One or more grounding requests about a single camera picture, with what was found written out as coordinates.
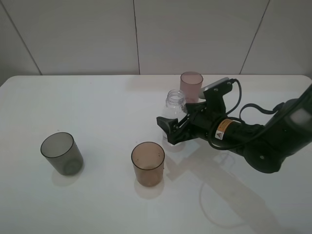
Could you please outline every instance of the yellow warning sticker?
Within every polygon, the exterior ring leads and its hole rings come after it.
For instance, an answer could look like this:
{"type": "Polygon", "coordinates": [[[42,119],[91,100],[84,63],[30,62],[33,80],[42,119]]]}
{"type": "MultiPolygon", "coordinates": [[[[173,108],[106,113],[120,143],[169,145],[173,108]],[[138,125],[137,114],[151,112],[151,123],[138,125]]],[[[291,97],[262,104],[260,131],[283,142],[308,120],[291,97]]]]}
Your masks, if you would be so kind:
{"type": "Polygon", "coordinates": [[[217,138],[217,139],[219,139],[219,140],[222,140],[226,129],[228,128],[228,126],[229,126],[232,122],[233,122],[233,120],[230,120],[230,119],[225,119],[225,120],[223,120],[223,121],[219,124],[219,126],[218,126],[218,128],[217,128],[217,130],[216,130],[216,132],[215,132],[215,138],[217,138]]]}

